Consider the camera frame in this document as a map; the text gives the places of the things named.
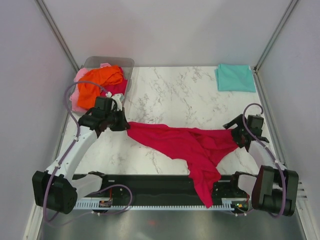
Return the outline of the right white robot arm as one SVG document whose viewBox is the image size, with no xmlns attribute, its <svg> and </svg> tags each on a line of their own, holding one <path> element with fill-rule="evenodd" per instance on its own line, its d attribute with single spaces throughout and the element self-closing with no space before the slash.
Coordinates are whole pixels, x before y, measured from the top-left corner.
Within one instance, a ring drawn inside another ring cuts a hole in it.
<svg viewBox="0 0 320 240">
<path fill-rule="evenodd" d="M 237 171 L 231 176 L 229 191 L 235 197 L 244 193 L 251 198 L 255 210 L 274 217 L 292 216 L 296 209 L 299 175 L 288 170 L 270 150 L 269 140 L 262 135 L 264 118 L 242 114 L 223 127 L 231 130 L 235 143 L 253 157 L 259 168 L 258 174 Z"/>
</svg>

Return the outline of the crimson red t shirt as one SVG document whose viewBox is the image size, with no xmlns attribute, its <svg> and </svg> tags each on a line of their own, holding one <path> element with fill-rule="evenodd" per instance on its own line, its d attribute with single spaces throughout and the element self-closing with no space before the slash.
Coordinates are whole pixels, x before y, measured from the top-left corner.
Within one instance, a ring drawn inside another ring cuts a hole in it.
<svg viewBox="0 0 320 240">
<path fill-rule="evenodd" d="M 221 178 L 217 166 L 238 148 L 231 130 L 170 127 L 133 121 L 129 125 L 127 135 L 136 142 L 172 160 L 186 161 L 189 177 L 200 200 L 207 208 L 213 205 L 213 185 Z"/>
</svg>

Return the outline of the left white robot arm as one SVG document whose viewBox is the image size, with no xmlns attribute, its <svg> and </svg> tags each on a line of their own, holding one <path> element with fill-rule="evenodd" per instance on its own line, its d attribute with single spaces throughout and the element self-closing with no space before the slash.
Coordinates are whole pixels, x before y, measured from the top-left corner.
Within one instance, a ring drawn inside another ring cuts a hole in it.
<svg viewBox="0 0 320 240">
<path fill-rule="evenodd" d="M 36 171 L 32 177 L 35 203 L 43 212 L 52 210 L 69 214 L 78 200 L 95 193 L 106 196 L 110 185 L 97 173 L 88 173 L 74 179 L 84 155 L 106 129 L 122 132 L 129 129 L 125 111 L 103 112 L 90 110 L 75 121 L 76 131 L 66 149 L 45 171 Z"/>
</svg>

